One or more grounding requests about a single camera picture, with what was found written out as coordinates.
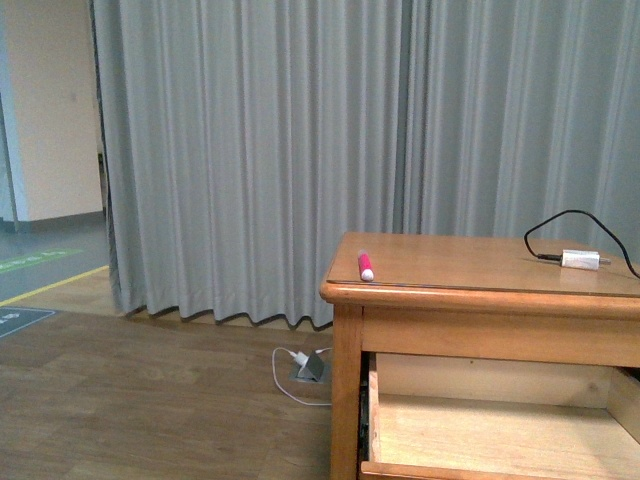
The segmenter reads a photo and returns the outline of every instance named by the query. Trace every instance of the black cable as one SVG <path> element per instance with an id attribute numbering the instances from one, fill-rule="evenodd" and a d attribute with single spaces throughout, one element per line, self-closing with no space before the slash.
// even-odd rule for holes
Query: black cable
<path id="1" fill-rule="evenodd" d="M 598 218 L 594 214 L 589 213 L 589 212 L 584 211 L 584 210 L 565 210 L 563 212 L 555 214 L 553 217 L 548 218 L 544 222 L 542 222 L 542 223 L 536 225 L 535 227 L 527 230 L 527 232 L 524 234 L 524 244 L 527 246 L 527 250 L 529 250 L 529 253 L 531 253 L 531 255 L 533 255 L 534 257 L 536 257 L 536 258 L 538 258 L 540 260 L 551 260 L 551 261 L 554 261 L 554 262 L 561 262 L 562 261 L 562 255 L 553 255 L 553 254 L 549 254 L 549 253 L 535 253 L 533 251 L 533 249 L 531 248 L 531 245 L 529 245 L 529 235 L 531 233 L 533 233 L 534 231 L 536 231 L 537 229 L 539 229 L 540 227 L 543 227 L 547 223 L 549 223 L 549 222 L 555 220 L 556 218 L 558 218 L 558 217 L 560 217 L 562 215 L 565 215 L 567 213 L 581 213 L 581 214 L 586 215 L 587 217 L 591 218 L 591 220 L 593 220 L 594 222 L 596 222 L 598 224 L 598 226 L 600 228 L 602 228 L 605 232 L 607 232 L 607 234 L 609 234 L 609 236 L 613 239 L 613 241 L 618 244 L 618 246 L 620 247 L 620 250 L 622 250 L 622 255 L 624 256 L 624 260 L 625 260 L 625 262 L 627 262 L 627 267 L 629 267 L 629 271 L 631 271 L 631 273 L 633 273 L 636 277 L 640 278 L 640 274 L 638 274 L 638 272 L 636 272 L 634 270 L 633 265 L 631 264 L 631 260 L 629 259 L 629 254 L 627 253 L 627 249 L 624 248 L 624 245 L 618 239 L 618 237 L 616 237 L 615 234 L 604 225 L 604 223 L 602 223 L 600 220 L 598 220 Z"/>

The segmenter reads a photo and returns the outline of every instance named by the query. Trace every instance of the white charging cable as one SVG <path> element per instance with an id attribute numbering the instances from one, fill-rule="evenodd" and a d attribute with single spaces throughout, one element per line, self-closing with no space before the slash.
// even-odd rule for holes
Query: white charging cable
<path id="1" fill-rule="evenodd" d="M 287 397 L 289 397 L 291 400 L 295 400 L 298 403 L 301 403 L 302 405 L 306 405 L 308 407 L 330 407 L 331 404 L 330 403 L 310 403 L 310 402 L 305 402 L 304 400 L 300 400 L 297 397 L 294 397 L 293 395 L 291 395 L 289 392 L 287 392 L 282 385 L 280 385 L 280 382 L 278 382 L 278 378 L 276 377 L 276 352 L 278 350 L 283 350 L 285 352 L 287 352 L 289 355 L 291 355 L 291 357 L 296 360 L 296 363 L 298 363 L 298 360 L 301 357 L 306 357 L 306 355 L 304 355 L 303 353 L 299 352 L 299 353 L 295 353 L 292 352 L 291 350 L 288 350 L 284 347 L 276 347 L 273 352 L 271 353 L 271 370 L 273 371 L 273 381 L 275 382 L 276 386 L 278 387 L 278 389 L 284 393 Z M 316 353 L 320 354 L 322 352 L 326 352 L 327 350 L 331 350 L 331 348 L 322 348 L 320 350 L 316 350 Z"/>

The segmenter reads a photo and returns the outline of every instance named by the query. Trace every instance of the cabinet top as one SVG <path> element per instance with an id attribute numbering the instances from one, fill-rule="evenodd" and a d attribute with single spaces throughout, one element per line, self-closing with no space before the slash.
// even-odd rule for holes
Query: cabinet top
<path id="1" fill-rule="evenodd" d="M 593 250 L 564 240 L 532 239 L 531 244 L 540 253 Z M 371 283 L 360 280 L 360 250 L 371 260 Z M 538 313 L 640 317 L 640 279 L 629 272 L 624 259 L 601 255 L 610 258 L 611 265 L 578 270 L 534 258 L 516 238 L 349 232 L 320 293 L 336 304 L 452 309 L 477 304 L 480 310 L 517 307 Z M 542 308 L 545 303 L 554 306 Z"/>

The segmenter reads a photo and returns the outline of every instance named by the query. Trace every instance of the wooden cabinet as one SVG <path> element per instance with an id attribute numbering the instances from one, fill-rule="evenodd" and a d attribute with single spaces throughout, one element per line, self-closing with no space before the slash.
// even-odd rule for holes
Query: wooden cabinet
<path id="1" fill-rule="evenodd" d="M 349 233 L 321 295 L 333 480 L 640 478 L 640 388 L 621 368 L 640 367 L 640 280 L 622 259 L 570 270 L 520 239 Z"/>

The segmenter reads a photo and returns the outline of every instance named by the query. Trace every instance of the curtain fold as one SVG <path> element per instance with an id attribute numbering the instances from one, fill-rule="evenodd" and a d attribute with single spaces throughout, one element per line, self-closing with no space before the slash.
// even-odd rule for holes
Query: curtain fold
<path id="1" fill-rule="evenodd" d="M 95 23 L 124 310 L 324 325 L 347 230 L 581 208 L 640 258 L 634 0 L 95 0 Z M 618 253 L 585 219 L 540 234 Z"/>
<path id="2" fill-rule="evenodd" d="M 413 5 L 403 231 L 519 236 L 568 208 L 640 258 L 637 2 Z M 586 218 L 540 234 L 619 253 Z"/>
<path id="3" fill-rule="evenodd" d="M 122 308 L 329 322 L 341 234 L 393 222 L 402 4 L 95 7 Z"/>

